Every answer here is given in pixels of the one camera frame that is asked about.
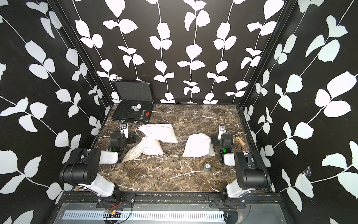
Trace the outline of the tall white cloth bag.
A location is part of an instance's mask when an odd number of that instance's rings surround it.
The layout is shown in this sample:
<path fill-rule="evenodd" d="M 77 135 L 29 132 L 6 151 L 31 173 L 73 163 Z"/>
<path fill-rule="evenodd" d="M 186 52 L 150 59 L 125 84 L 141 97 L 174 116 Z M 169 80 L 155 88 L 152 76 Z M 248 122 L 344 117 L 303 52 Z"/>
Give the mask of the tall white cloth bag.
<path fill-rule="evenodd" d="M 131 148 L 125 154 L 122 162 L 134 160 L 138 158 L 141 154 L 163 156 L 163 150 L 161 148 L 159 140 L 150 137 L 143 137 L 138 145 Z"/>

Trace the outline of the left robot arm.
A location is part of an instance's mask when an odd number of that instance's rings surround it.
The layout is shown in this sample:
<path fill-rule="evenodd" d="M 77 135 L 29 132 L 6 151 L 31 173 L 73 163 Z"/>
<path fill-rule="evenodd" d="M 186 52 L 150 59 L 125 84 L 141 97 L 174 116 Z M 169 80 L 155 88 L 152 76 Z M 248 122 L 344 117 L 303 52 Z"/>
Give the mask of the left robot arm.
<path fill-rule="evenodd" d="M 62 183 L 89 189 L 102 198 L 113 198 L 122 201 L 119 187 L 106 180 L 99 173 L 100 164 L 120 164 L 124 161 L 127 145 L 137 142 L 136 134 L 125 135 L 115 132 L 110 138 L 108 150 L 95 148 L 76 148 L 60 171 Z"/>

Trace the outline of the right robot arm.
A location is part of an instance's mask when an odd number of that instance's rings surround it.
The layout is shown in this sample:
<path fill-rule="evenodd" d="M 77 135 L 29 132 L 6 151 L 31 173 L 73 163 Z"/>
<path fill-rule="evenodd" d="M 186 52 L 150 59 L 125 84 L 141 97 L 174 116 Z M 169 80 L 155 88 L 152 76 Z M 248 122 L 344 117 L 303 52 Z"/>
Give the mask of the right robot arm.
<path fill-rule="evenodd" d="M 242 198 L 255 190 L 267 189 L 271 185 L 268 170 L 258 152 L 234 152 L 234 137 L 230 133 L 212 136 L 211 144 L 218 147 L 221 164 L 235 168 L 235 180 L 226 186 L 224 195 L 228 199 Z"/>

